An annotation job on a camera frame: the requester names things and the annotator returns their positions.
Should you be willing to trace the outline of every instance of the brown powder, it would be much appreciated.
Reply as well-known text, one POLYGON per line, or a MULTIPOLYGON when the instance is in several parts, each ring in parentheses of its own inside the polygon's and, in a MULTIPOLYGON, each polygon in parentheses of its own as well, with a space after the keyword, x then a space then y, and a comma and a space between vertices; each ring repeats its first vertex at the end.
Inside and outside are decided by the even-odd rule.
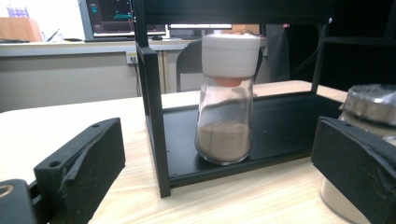
POLYGON ((250 129, 235 120, 198 126, 198 152, 215 163, 233 163, 244 159, 250 150, 250 129))

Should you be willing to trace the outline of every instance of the electrical outlet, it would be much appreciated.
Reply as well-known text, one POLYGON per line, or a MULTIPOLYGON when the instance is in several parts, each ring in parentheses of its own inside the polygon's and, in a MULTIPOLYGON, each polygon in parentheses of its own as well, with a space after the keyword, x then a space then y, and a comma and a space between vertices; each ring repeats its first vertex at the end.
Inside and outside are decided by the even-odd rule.
POLYGON ((126 63, 137 63, 136 51, 126 51, 126 63))

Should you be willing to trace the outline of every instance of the wooden table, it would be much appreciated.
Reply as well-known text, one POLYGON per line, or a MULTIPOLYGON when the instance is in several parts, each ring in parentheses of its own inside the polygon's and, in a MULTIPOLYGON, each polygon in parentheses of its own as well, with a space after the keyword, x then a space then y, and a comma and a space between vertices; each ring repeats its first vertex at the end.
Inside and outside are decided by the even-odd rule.
MULTIPOLYGON (((261 84, 258 95, 307 91, 302 81, 261 84)), ((347 94, 319 87, 344 102, 347 94)), ((163 107, 193 105, 199 92, 163 95, 163 107)), ((141 98, 60 105, 0 114, 0 181, 35 179, 33 168, 85 128, 120 117, 126 167, 91 223, 346 223, 320 199, 322 174, 310 158, 186 187, 161 199, 141 98)))

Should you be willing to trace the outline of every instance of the white lid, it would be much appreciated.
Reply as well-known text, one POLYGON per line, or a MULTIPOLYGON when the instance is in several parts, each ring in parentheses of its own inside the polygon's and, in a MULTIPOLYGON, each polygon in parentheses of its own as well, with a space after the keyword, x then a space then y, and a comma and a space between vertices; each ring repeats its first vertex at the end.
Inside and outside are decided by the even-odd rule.
POLYGON ((260 38, 253 35, 204 35, 202 66, 211 77, 253 77, 260 38))

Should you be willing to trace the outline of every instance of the monitor screen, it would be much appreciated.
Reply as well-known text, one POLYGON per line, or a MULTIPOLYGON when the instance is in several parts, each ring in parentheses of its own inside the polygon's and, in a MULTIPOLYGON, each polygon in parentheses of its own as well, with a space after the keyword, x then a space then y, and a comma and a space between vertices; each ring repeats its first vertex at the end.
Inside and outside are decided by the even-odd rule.
MULTIPOLYGON (((80 0, 79 8, 86 39, 134 37, 133 0, 80 0)), ((169 37, 167 25, 148 25, 148 35, 169 37)))

